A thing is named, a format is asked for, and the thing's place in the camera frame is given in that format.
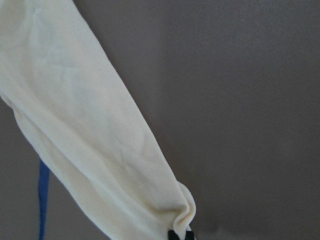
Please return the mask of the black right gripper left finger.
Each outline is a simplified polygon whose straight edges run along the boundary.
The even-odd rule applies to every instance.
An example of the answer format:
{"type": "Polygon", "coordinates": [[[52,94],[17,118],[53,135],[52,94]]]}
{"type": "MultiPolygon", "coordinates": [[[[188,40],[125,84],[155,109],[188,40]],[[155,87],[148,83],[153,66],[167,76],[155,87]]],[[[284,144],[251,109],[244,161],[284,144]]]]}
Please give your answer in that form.
{"type": "Polygon", "coordinates": [[[178,240],[178,235],[175,233],[174,230],[170,229],[167,232],[168,240],[178,240]]]}

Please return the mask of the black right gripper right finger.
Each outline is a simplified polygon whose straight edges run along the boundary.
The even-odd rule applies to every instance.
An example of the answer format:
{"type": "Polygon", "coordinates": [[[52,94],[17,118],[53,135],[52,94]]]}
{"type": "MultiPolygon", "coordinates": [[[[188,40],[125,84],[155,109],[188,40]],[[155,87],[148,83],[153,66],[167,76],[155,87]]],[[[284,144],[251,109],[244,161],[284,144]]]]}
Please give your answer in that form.
{"type": "Polygon", "coordinates": [[[195,240],[195,235],[192,230],[187,230],[185,233],[185,240],[195,240]]]}

